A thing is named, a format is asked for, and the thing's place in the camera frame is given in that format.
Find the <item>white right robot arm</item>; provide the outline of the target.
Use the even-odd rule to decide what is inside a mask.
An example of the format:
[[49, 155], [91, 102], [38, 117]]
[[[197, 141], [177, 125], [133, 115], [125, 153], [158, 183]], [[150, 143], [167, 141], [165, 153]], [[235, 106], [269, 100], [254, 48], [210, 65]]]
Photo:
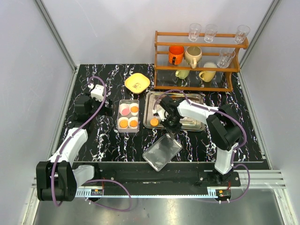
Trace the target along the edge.
[[210, 138], [217, 147], [217, 158], [210, 177], [215, 184], [225, 185], [234, 170], [233, 160], [235, 152], [247, 142], [247, 134], [243, 126], [237, 121], [230, 106], [211, 107], [195, 103], [186, 99], [172, 99], [163, 97], [159, 105], [158, 115], [161, 124], [171, 136], [182, 130], [181, 120], [191, 118], [206, 125], [210, 131]]

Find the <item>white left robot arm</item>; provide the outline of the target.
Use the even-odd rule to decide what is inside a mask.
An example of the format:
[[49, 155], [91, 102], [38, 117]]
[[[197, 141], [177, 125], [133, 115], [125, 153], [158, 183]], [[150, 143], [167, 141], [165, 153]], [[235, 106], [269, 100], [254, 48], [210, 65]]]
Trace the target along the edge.
[[100, 172], [91, 165], [72, 168], [81, 147], [87, 142], [96, 116], [112, 116], [113, 101], [98, 101], [89, 94], [75, 101], [73, 121], [67, 136], [57, 151], [36, 166], [37, 197], [40, 201], [70, 202], [85, 182], [95, 186], [101, 181]]

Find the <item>white cookie box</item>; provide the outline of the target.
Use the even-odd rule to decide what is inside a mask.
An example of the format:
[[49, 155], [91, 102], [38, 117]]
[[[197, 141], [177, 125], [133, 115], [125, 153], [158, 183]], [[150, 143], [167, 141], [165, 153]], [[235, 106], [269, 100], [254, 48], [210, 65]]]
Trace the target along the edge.
[[[139, 131], [139, 110], [137, 114], [132, 114], [131, 111], [128, 115], [123, 116], [120, 114], [120, 109], [122, 107], [128, 107], [129, 109], [132, 106], [138, 106], [139, 107], [139, 100], [130, 100], [130, 99], [124, 99], [119, 101], [119, 107], [118, 107], [118, 117], [117, 117], [117, 130], [119, 133], [137, 133]], [[120, 128], [119, 121], [120, 120], [127, 120], [128, 121], [128, 127], [127, 128]], [[130, 127], [129, 122], [131, 120], [136, 120], [138, 122], [137, 127]]]

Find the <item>orange sandwich cookie top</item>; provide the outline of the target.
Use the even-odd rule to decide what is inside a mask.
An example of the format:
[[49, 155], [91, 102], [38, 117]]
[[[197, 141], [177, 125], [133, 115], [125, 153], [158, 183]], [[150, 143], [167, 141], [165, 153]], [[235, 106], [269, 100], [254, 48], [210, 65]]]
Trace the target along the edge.
[[119, 121], [120, 128], [127, 128], [128, 127], [128, 121], [127, 120], [120, 120]]

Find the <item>pink sandwich cookie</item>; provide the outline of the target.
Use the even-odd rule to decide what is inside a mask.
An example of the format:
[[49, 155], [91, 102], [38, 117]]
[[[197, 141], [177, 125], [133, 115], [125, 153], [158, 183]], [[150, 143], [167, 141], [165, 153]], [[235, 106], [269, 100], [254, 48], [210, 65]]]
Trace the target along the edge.
[[130, 109], [128, 107], [122, 107], [120, 109], [120, 114], [123, 115], [123, 116], [126, 116], [130, 113]]

